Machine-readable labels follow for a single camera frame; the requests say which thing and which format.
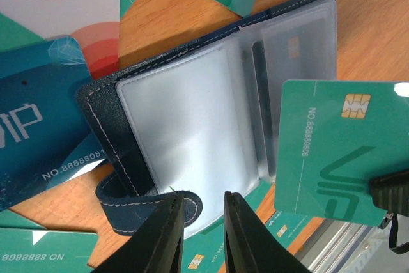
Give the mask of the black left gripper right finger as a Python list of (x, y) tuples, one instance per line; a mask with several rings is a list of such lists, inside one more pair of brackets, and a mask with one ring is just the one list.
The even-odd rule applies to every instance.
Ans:
[(309, 271), (273, 237), (237, 192), (224, 194), (224, 250), (227, 272)]

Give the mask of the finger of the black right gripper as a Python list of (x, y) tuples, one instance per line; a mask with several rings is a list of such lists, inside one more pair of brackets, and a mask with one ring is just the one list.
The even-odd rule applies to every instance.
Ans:
[(369, 194), (376, 207), (408, 217), (408, 169), (370, 179)]

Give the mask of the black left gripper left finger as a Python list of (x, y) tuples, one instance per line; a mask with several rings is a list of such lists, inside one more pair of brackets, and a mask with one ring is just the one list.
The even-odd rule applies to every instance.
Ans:
[(183, 196), (174, 192), (94, 272), (180, 272), (184, 222)]

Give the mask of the teal VIP card front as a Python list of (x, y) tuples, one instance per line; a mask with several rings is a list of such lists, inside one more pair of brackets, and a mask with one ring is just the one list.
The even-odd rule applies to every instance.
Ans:
[(283, 84), (275, 209), (378, 226), (369, 181), (407, 167), (407, 83)]

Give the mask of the dark blue card holder wallet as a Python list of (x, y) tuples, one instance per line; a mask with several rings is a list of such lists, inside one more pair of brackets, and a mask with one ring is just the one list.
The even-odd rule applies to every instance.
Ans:
[(334, 80), (336, 0), (289, 0), (81, 87), (113, 172), (96, 196), (131, 236), (173, 192), (185, 236), (223, 215), (226, 191), (275, 179), (282, 84)]

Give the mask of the blue VIP card centre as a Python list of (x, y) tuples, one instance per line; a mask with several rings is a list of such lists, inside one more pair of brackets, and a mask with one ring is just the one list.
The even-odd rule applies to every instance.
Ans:
[(2, 210), (105, 160), (75, 98), (90, 80), (69, 36), (1, 54)]

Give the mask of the white red circle card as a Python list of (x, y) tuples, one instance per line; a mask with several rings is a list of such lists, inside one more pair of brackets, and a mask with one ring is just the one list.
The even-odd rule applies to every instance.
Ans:
[(94, 78), (119, 68), (120, 0), (1, 0), (1, 50), (75, 38)]

